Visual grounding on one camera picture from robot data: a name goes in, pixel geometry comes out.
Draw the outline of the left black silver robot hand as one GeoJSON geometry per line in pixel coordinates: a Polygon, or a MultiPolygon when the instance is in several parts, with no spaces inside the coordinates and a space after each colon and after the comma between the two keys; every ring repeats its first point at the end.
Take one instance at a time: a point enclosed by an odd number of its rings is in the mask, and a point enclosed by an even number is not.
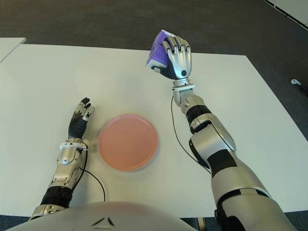
{"type": "Polygon", "coordinates": [[[82,99],[76,106],[68,127],[68,138],[82,139],[89,119],[94,113],[94,106],[90,103],[90,98],[82,99]]]}

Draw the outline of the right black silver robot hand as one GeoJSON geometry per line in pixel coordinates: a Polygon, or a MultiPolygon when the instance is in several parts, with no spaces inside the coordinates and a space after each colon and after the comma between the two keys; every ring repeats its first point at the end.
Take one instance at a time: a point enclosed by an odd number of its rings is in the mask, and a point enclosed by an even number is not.
{"type": "Polygon", "coordinates": [[[188,78],[192,70],[191,46],[179,36],[168,36],[159,45],[156,59],[149,64],[152,70],[169,79],[188,78]]]}

